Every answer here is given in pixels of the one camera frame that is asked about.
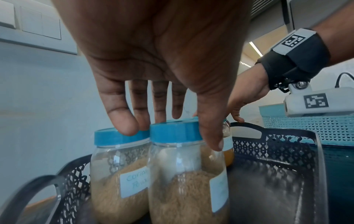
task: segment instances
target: qr code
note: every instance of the qr code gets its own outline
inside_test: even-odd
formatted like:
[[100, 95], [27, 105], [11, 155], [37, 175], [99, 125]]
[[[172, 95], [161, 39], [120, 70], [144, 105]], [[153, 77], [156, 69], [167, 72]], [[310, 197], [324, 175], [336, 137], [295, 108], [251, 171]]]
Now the qr code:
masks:
[[307, 95], [303, 96], [303, 98], [305, 100], [305, 106], [307, 109], [329, 107], [325, 93]]
[[298, 45], [303, 39], [305, 39], [305, 37], [302, 37], [299, 35], [292, 35], [291, 37], [289, 37], [286, 41], [284, 41], [281, 44], [284, 46], [288, 46], [290, 48], [293, 48], [296, 45]]

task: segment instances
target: jar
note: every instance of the jar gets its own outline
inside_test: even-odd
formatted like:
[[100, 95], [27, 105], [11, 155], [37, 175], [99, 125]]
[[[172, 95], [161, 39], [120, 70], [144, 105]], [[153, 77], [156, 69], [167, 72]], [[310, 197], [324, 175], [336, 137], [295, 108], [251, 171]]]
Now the jar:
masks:
[[225, 164], [226, 166], [230, 166], [235, 158], [235, 152], [233, 150], [231, 129], [227, 119], [225, 119], [222, 124], [222, 133], [224, 137], [224, 147], [222, 151], [224, 152]]
[[150, 133], [152, 223], [229, 223], [224, 155], [202, 140], [198, 120], [153, 124]]
[[149, 211], [147, 155], [150, 132], [134, 136], [115, 128], [95, 132], [91, 157], [91, 199], [100, 224], [130, 224]]

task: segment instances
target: air vent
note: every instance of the air vent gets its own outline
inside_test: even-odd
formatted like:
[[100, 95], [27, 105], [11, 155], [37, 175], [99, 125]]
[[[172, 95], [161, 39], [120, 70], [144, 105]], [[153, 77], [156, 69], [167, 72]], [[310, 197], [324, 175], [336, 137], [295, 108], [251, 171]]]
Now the air vent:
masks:
[[274, 5], [279, 1], [280, 0], [254, 0], [252, 11], [251, 11], [251, 18], [256, 17], [257, 15], [264, 12], [269, 7], [271, 7], [272, 5]]

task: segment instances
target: hand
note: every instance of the hand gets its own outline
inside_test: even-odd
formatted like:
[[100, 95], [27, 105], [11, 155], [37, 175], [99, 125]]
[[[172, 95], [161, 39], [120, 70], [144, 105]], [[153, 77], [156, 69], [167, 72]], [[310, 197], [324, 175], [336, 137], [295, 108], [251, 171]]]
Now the hand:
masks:
[[[166, 120], [172, 81], [173, 118], [187, 88], [197, 93], [200, 133], [214, 150], [235, 81], [252, 1], [53, 0], [85, 54], [114, 127], [147, 130], [147, 83], [156, 122]], [[129, 80], [134, 115], [125, 99]]]
[[231, 113], [235, 121], [243, 123], [244, 119], [240, 117], [241, 108], [265, 97], [269, 91], [267, 73], [262, 64], [256, 64], [238, 75], [229, 98], [227, 114]]

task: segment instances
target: ceiling light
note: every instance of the ceiling light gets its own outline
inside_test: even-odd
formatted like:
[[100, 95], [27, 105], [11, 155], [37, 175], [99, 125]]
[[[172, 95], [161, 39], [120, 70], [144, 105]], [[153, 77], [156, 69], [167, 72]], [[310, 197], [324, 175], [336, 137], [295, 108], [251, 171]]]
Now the ceiling light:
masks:
[[248, 65], [248, 64], [246, 64], [246, 63], [243, 63], [242, 61], [240, 61], [240, 64], [241, 64], [241, 65], [246, 65], [246, 66], [249, 67], [249, 68], [251, 67], [250, 65]]
[[254, 45], [254, 43], [252, 41], [250, 42], [250, 45], [259, 54], [259, 56], [263, 57], [263, 54], [258, 50], [258, 48]]

